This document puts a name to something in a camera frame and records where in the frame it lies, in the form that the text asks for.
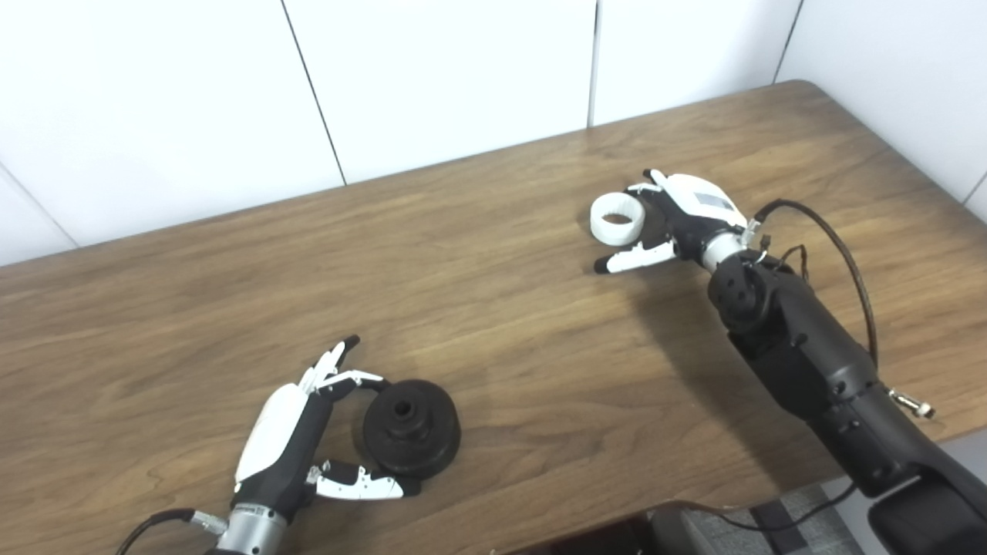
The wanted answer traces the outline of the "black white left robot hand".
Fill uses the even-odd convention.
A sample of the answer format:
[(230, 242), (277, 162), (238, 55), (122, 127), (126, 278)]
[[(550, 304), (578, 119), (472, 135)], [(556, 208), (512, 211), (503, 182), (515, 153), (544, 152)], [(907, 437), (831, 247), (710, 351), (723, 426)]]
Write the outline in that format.
[(299, 382), (287, 383), (268, 397), (237, 464), (231, 509), (257, 506), (263, 514), (292, 523), (317, 496), (383, 501), (422, 492), (422, 482), (414, 478), (338, 460), (315, 463), (335, 404), (359, 388), (383, 392), (390, 386), (380, 375), (341, 369), (359, 342), (356, 335), (340, 341)]

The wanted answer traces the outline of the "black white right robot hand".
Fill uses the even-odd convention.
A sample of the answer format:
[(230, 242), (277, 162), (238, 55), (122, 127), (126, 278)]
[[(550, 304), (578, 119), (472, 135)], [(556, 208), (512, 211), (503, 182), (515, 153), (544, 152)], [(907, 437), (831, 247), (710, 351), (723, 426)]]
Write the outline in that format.
[(597, 197), (590, 232), (620, 252), (600, 257), (596, 274), (619, 274), (678, 259), (713, 273), (746, 250), (761, 228), (714, 183), (687, 173), (644, 172), (645, 182)]

